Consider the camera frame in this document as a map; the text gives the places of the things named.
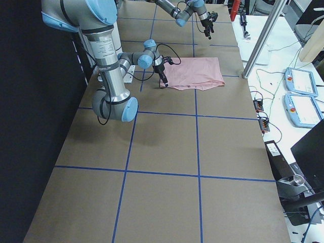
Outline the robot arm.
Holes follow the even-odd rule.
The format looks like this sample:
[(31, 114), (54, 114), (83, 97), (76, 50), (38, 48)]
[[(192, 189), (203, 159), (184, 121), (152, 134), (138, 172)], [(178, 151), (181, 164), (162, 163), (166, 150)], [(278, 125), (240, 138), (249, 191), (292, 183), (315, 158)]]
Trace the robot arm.
[(93, 96), (92, 108), (99, 118), (132, 121), (138, 101), (124, 85), (130, 66), (143, 69), (153, 66), (164, 83), (164, 61), (154, 40), (144, 43), (144, 51), (117, 54), (112, 32), (117, 20), (114, 1), (42, 1), (43, 21), (49, 27), (69, 32), (82, 32), (93, 50), (103, 87)]
[(167, 0), (146, 1), (153, 3), (162, 8), (172, 18), (176, 20), (178, 26), (183, 27), (193, 14), (197, 14), (198, 18), (205, 28), (203, 33), (205, 37), (211, 39), (211, 33), (214, 33), (213, 23), (218, 18), (218, 13), (208, 12), (204, 1), (185, 1), (186, 7), (180, 10), (177, 6), (173, 5)]

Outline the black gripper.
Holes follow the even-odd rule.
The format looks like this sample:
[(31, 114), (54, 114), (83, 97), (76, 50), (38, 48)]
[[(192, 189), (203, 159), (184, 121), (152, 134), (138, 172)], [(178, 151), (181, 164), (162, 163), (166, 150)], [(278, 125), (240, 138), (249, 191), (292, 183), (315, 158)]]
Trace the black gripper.
[(165, 76), (164, 74), (164, 70), (165, 70), (165, 67), (163, 64), (160, 64), (160, 65), (156, 65), (154, 67), (154, 72), (157, 73), (160, 77), (160, 79), (162, 80), (163, 84), (165, 87), (168, 87), (169, 86), (169, 83), (168, 83), (168, 79), (167, 77)]
[(210, 22), (208, 19), (201, 20), (202, 26), (205, 28), (204, 29), (204, 34), (208, 39), (211, 39), (211, 33), (214, 33), (214, 26), (213, 23)]

